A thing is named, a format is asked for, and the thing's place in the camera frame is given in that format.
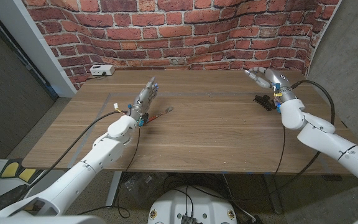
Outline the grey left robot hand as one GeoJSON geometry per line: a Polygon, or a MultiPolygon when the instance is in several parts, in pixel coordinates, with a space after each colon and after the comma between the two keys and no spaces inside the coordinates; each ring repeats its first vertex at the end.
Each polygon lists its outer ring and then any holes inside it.
{"type": "Polygon", "coordinates": [[[138,121],[149,110],[153,99],[157,96],[157,92],[158,85],[155,83],[155,77],[152,77],[138,96],[135,97],[129,116],[138,121]]]}

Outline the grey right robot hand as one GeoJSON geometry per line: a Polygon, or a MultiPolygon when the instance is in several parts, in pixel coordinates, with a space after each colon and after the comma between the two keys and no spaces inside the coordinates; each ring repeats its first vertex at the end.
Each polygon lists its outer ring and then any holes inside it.
{"type": "Polygon", "coordinates": [[[271,68],[254,67],[244,70],[244,73],[258,86],[273,90],[273,96],[277,101],[284,103],[296,99],[289,80],[282,72],[271,68]]]}

